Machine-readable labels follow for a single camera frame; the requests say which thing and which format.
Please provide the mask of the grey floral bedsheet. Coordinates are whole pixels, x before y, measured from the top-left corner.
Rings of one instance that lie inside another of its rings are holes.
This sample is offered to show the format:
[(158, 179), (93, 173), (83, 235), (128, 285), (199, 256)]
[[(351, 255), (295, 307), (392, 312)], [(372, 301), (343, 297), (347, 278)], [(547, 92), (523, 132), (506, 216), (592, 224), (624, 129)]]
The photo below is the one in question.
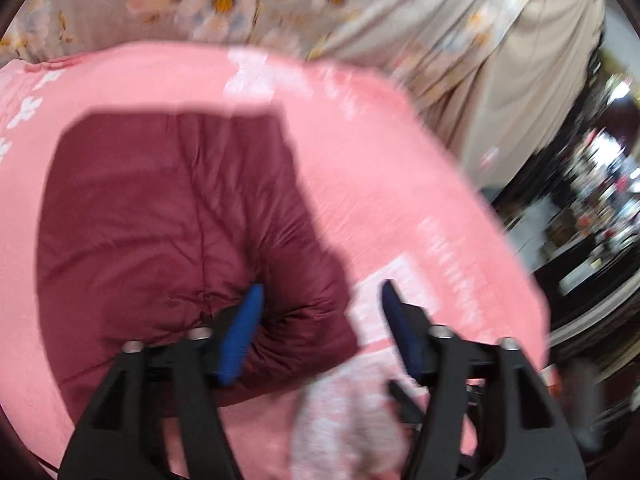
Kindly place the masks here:
[(529, 0), (25, 0), (1, 57), (32, 63), (141, 40), (250, 44), (382, 70), (420, 110), (500, 44)]

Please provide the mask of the beige bed skirt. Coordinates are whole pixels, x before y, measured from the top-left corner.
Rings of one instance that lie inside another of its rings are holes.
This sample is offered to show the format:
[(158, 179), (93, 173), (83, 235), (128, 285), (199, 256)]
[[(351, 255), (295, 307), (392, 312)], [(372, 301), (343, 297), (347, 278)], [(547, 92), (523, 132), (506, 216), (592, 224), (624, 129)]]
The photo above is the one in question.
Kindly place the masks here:
[(476, 188), (503, 188), (558, 134), (604, 16), (605, 0), (529, 0), (499, 47), (426, 112)]

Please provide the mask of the pink towel blanket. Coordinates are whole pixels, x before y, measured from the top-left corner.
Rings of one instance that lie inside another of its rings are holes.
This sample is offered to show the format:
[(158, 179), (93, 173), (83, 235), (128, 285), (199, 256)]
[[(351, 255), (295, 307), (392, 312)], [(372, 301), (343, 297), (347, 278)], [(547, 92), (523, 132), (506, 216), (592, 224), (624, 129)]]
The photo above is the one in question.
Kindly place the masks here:
[(516, 338), (546, 362), (540, 292), (484, 200), (420, 126), (405, 93), (368, 70), (261, 50), (128, 44), (1, 71), (1, 406), (29, 451), (58, 465), (78, 419), (44, 348), (37, 294), (40, 214), (62, 134), (96, 113), (280, 120), (318, 239), (344, 266), (357, 353), (221, 415), (249, 479), (393, 479), (408, 437), (386, 385), (402, 369), (380, 289), (461, 336)]

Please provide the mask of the cluttered dark shelf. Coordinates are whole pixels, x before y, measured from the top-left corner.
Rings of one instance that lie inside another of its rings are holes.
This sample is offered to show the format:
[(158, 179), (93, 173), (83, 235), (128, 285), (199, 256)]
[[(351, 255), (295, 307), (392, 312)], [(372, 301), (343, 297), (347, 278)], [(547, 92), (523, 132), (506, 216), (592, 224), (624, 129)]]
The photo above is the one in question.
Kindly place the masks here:
[(547, 303), (548, 352), (578, 445), (603, 448), (639, 388), (639, 169), (625, 134), (639, 110), (591, 53), (587, 79), (552, 141), (492, 202)]

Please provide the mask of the maroon puffer jacket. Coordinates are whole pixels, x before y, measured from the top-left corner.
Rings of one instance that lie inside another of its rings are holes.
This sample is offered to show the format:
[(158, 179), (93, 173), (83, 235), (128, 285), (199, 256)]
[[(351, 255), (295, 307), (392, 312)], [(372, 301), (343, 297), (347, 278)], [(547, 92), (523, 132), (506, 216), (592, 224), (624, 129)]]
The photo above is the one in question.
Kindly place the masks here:
[(171, 344), (262, 285), (235, 404), (357, 353), (337, 254), (318, 239), (271, 114), (96, 113), (60, 137), (44, 191), (44, 348), (78, 419), (130, 340)]

